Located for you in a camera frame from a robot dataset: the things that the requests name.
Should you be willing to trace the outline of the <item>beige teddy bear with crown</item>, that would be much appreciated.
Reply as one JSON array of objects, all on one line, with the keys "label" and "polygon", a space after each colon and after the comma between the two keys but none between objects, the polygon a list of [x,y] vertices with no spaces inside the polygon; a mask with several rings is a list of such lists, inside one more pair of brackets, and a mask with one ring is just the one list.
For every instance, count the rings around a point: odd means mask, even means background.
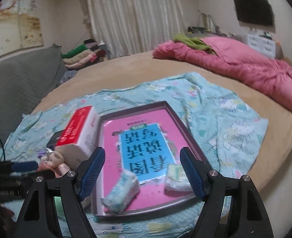
[{"label": "beige teddy bear with crown", "polygon": [[44,148],[38,153],[40,163],[37,171],[51,170],[55,178],[64,176],[71,168],[66,164],[63,155],[51,148]]}]

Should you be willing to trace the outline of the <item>green patterned tissue pack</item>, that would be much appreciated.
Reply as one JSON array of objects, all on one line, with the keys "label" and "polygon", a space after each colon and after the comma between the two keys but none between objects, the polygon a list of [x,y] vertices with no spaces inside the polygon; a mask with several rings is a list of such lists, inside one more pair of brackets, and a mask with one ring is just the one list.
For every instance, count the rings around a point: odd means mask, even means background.
[{"label": "green patterned tissue pack", "polygon": [[169,164],[165,176],[165,190],[192,192],[192,187],[181,164]]}]

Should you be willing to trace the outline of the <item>blue patterned tissue pack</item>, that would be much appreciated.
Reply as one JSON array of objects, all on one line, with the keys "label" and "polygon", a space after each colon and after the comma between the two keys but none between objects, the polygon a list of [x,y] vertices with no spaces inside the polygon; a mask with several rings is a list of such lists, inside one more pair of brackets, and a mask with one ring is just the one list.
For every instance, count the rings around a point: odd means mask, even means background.
[{"label": "blue patterned tissue pack", "polygon": [[102,198],[102,204],[115,214],[123,212],[140,191],[137,176],[128,170],[123,170],[115,186]]}]

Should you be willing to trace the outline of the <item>light blue cartoon blanket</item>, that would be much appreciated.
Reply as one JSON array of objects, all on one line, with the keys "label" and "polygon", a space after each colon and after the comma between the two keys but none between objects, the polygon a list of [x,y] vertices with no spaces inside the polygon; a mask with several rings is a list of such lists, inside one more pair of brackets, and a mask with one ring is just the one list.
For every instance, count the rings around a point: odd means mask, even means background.
[{"label": "light blue cartoon blanket", "polygon": [[99,114],[166,101],[187,126],[212,168],[227,177],[246,174],[255,162],[268,120],[237,94],[185,73],[131,88],[101,90],[36,114],[22,115],[0,148],[0,160],[35,160],[52,135],[64,129],[77,108],[92,105]]}]

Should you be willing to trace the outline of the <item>red and white carton box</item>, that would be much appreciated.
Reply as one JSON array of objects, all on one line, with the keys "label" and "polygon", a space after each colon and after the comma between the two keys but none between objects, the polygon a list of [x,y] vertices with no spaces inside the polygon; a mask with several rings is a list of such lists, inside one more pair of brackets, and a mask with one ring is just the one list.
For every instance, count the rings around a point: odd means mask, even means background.
[{"label": "red and white carton box", "polygon": [[72,170],[89,159],[97,147],[99,120],[100,116],[94,106],[85,106],[74,112],[63,130],[55,151],[62,154]]}]

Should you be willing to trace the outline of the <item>grey quilted sofa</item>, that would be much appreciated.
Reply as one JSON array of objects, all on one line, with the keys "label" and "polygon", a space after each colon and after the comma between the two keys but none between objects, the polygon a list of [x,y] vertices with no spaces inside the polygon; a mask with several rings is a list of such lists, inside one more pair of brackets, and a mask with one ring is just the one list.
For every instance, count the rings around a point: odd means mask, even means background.
[{"label": "grey quilted sofa", "polygon": [[16,130],[23,115],[31,114],[57,87],[66,71],[57,45],[0,62],[0,146]]}]

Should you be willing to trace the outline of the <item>tan bed sheet mattress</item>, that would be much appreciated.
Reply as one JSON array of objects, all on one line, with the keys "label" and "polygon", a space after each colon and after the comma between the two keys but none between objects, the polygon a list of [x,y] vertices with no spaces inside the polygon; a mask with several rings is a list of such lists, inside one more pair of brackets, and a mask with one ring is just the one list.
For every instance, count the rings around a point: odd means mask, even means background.
[{"label": "tan bed sheet mattress", "polygon": [[42,99],[34,112],[102,89],[123,89],[164,77],[197,72],[211,83],[235,92],[262,118],[269,121],[268,131],[256,162],[249,171],[258,190],[262,190],[279,171],[292,150],[292,113],[264,94],[186,62],[157,60],[151,52],[102,62],[85,68]]}]

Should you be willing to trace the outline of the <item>pink and blue picture book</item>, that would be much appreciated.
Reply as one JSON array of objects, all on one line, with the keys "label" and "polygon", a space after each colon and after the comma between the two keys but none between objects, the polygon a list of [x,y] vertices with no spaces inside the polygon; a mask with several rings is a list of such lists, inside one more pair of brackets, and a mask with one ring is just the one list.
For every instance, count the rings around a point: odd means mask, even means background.
[{"label": "pink and blue picture book", "polygon": [[124,213],[170,206],[192,195],[164,187],[168,165],[179,164],[180,150],[188,145],[167,109],[105,120],[99,145],[106,152],[101,198],[111,191],[123,170],[138,178],[140,191]]}]

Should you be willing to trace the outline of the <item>dark-framed pink box tray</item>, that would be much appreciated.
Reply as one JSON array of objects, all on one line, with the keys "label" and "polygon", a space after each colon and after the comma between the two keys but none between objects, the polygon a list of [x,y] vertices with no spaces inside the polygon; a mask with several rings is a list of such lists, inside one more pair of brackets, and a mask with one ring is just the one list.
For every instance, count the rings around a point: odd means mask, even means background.
[{"label": "dark-framed pink box tray", "polygon": [[179,164],[180,151],[210,163],[187,127],[166,101],[129,108],[100,117],[98,145],[106,159],[93,188],[91,211],[97,217],[115,217],[102,199],[115,186],[123,170],[137,176],[140,191],[119,217],[171,208],[194,198],[193,193],[164,188],[169,164]]}]

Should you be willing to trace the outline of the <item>pink quilted duvet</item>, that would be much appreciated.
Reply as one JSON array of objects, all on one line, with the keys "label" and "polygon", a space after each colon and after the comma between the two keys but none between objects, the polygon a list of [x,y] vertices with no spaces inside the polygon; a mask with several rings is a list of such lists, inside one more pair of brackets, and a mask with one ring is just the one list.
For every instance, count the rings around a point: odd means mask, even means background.
[{"label": "pink quilted duvet", "polygon": [[230,38],[209,36],[200,40],[209,45],[215,54],[170,40],[158,45],[153,50],[153,57],[191,63],[235,79],[292,112],[292,67],[286,61],[270,59]]}]

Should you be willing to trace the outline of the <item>stack of folded clothes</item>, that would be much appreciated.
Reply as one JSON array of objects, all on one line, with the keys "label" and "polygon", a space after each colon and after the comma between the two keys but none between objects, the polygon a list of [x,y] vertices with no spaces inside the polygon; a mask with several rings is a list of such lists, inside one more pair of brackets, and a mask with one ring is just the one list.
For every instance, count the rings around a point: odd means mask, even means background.
[{"label": "stack of folded clothes", "polygon": [[108,59],[108,49],[105,44],[99,45],[95,39],[87,39],[82,45],[62,55],[63,63],[68,70],[81,70],[104,62]]}]

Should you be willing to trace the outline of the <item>white drawer cabinet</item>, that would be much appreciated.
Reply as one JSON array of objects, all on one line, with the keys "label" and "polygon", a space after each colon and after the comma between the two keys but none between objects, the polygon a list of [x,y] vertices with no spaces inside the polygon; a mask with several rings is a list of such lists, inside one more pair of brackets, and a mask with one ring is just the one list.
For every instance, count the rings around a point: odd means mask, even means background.
[{"label": "white drawer cabinet", "polygon": [[247,44],[264,56],[272,59],[276,58],[276,43],[273,40],[248,34]]}]

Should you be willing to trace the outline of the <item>green cloth on bed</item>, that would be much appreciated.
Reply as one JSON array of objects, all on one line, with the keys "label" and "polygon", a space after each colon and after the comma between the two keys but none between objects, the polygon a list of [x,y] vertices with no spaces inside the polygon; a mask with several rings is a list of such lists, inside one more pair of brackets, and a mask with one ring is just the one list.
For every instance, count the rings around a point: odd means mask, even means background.
[{"label": "green cloth on bed", "polygon": [[208,54],[215,54],[214,50],[209,45],[205,44],[202,40],[200,40],[197,37],[190,38],[184,34],[178,33],[175,35],[174,41],[181,42],[195,50],[205,51]]}]

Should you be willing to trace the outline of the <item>white pleated curtain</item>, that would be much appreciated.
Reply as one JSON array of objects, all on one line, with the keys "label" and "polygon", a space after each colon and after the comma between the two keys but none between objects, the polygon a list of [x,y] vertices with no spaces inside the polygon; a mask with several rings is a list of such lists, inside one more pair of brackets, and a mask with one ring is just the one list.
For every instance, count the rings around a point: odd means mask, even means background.
[{"label": "white pleated curtain", "polygon": [[87,0],[92,34],[112,58],[155,48],[195,26],[196,0]]}]

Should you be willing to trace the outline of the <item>landscape wall painting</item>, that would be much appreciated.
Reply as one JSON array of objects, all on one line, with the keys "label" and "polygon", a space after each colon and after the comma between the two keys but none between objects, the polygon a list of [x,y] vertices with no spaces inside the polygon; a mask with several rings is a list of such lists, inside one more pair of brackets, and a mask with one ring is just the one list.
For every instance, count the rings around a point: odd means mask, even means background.
[{"label": "landscape wall painting", "polygon": [[0,3],[0,57],[44,45],[35,0],[2,0]]}]

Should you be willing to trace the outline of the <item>black wall television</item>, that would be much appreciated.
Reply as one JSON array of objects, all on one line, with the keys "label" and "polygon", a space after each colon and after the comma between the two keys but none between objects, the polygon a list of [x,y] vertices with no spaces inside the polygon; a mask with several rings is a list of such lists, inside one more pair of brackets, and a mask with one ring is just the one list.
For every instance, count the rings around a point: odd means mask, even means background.
[{"label": "black wall television", "polygon": [[238,21],[274,26],[273,10],[268,0],[234,0],[234,5]]}]

